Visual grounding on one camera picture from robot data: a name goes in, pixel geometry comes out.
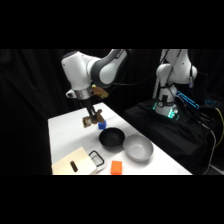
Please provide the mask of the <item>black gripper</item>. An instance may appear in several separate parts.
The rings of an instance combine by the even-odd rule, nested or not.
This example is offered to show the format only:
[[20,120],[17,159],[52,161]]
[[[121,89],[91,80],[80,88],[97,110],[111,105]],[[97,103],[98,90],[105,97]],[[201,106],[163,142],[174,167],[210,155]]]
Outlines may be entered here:
[[93,106],[93,100],[92,98],[88,98],[88,99],[85,99],[85,100],[80,100],[79,101],[80,105],[83,107],[83,108],[86,108],[89,115],[90,116],[86,116],[85,117],[85,120],[86,120],[86,124],[87,125],[91,125],[92,124],[92,121],[91,121],[91,116],[95,115],[95,120],[96,122],[99,122],[100,121],[100,113],[96,113],[95,111],[95,108]]

